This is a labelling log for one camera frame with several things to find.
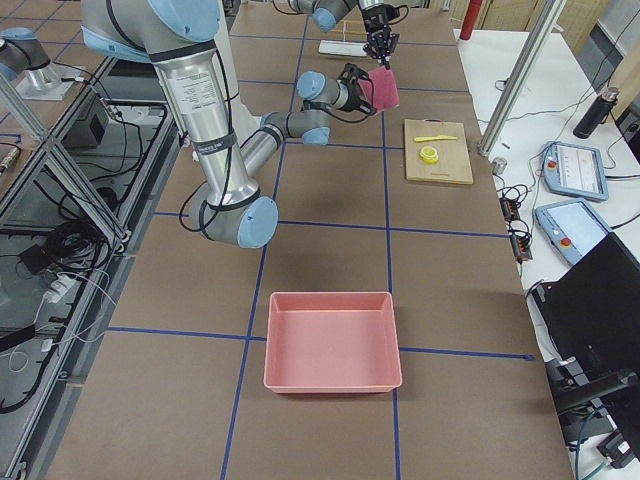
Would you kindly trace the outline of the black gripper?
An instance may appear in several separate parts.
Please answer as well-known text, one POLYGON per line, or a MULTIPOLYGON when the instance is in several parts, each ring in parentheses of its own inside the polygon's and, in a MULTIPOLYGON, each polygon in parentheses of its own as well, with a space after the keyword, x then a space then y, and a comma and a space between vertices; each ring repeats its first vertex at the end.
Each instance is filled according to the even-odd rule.
POLYGON ((377 63, 390 69, 391 57, 399 41, 397 33, 391 33, 390 21, 395 16, 395 7, 379 0, 360 0, 359 9, 363 18, 367 39, 370 43, 382 42, 382 54, 375 45, 365 43, 363 51, 377 63))

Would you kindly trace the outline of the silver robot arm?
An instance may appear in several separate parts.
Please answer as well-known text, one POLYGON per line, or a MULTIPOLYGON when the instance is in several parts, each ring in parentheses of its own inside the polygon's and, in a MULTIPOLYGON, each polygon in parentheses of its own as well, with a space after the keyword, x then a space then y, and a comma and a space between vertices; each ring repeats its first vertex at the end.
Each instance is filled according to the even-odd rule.
POLYGON ((399 41, 392 31, 394 20, 400 17, 400 7, 379 0, 313 0, 272 1, 275 10, 285 15, 308 15, 322 32, 329 32, 354 9, 361 14, 366 42, 363 51, 386 70, 399 41))
POLYGON ((220 2, 84 1, 81 14, 87 47, 154 67, 174 120, 190 138, 206 176, 191 200, 190 230, 241 248, 266 245, 279 213, 255 174, 288 138, 326 144, 332 111, 357 102, 357 85, 306 72, 297 81, 302 110, 268 114, 242 140, 226 90, 232 83, 222 56, 227 46, 220 2))

